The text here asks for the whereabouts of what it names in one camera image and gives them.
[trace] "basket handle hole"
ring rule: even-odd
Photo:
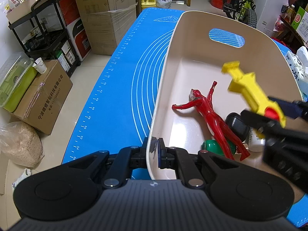
[[[208,33],[208,36],[213,41],[218,41],[224,44],[228,44],[236,48],[240,48],[245,44],[245,40],[242,36],[239,36],[237,34],[219,28],[211,29],[210,32]]]

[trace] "red superhero figure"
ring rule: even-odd
[[[250,153],[244,147],[241,140],[231,131],[224,120],[213,110],[212,95],[216,84],[217,82],[214,81],[207,98],[203,96],[199,90],[192,89],[189,95],[191,101],[184,105],[174,104],[172,105],[172,109],[187,109],[196,107],[197,112],[203,116],[211,134],[220,145],[225,157],[234,160],[229,144],[225,139],[225,137],[227,137],[227,139],[229,139],[237,147],[238,152],[241,153],[240,160],[242,161],[250,156]]]

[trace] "yellow toy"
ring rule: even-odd
[[[252,112],[277,120],[285,127],[286,118],[278,103],[268,99],[256,82],[254,72],[245,74],[239,66],[239,61],[226,62],[222,66],[221,72],[232,76],[228,90],[242,94]]]

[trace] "metal shelf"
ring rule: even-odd
[[[50,41],[50,36],[47,35],[44,32],[44,29],[42,27],[42,25],[40,24],[40,21],[37,17],[37,14],[40,13],[42,10],[44,10],[45,8],[47,8],[50,5],[54,5],[54,8],[56,10],[56,13],[58,15],[58,19],[60,21],[60,24],[62,26],[62,33],[60,33],[60,35],[53,41]],[[46,42],[46,44],[48,45],[47,48],[43,48],[43,49],[38,49],[38,50],[33,50],[33,51],[28,51],[25,46],[23,45],[21,39],[19,38],[18,34],[15,31],[15,28],[18,27],[19,25],[23,24],[26,21],[30,21],[30,23],[32,24],[32,26],[34,27],[34,23],[32,21],[32,18],[35,19],[36,24],[38,25],[42,36]],[[55,60],[57,60],[57,56],[55,53],[55,48],[58,46],[58,44],[63,40],[63,39],[67,39],[68,43],[70,45],[70,48],[76,58],[76,60],[74,61],[74,63],[72,64],[72,66],[70,67],[69,71],[67,72],[67,75],[69,77],[71,77],[71,75],[73,74],[74,70],[76,69],[76,67],[80,66],[80,61],[79,61],[79,57],[76,53],[76,50],[70,40],[70,36],[67,32],[67,29],[65,28],[63,21],[61,19],[60,16],[60,12],[58,10],[57,4],[56,4],[56,0],[37,0],[32,6],[31,6],[31,12],[28,13],[27,15],[23,16],[22,18],[18,19],[16,22],[14,23],[10,23],[9,22],[9,29],[11,29],[14,33],[14,35],[16,36],[19,44],[21,45],[21,47],[23,48],[24,52],[26,53],[27,56],[32,57],[35,55],[41,55],[43,56],[44,54],[49,54],[49,56],[51,55]]]

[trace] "white wall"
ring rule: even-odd
[[[9,24],[6,14],[3,13],[3,11],[0,11],[0,67],[12,53],[23,51],[15,35],[8,28],[8,25]],[[23,26],[21,25],[17,27],[16,31],[22,35]],[[5,111],[5,109],[0,108],[0,126],[6,124],[9,121],[9,119],[10,119],[9,113]]]

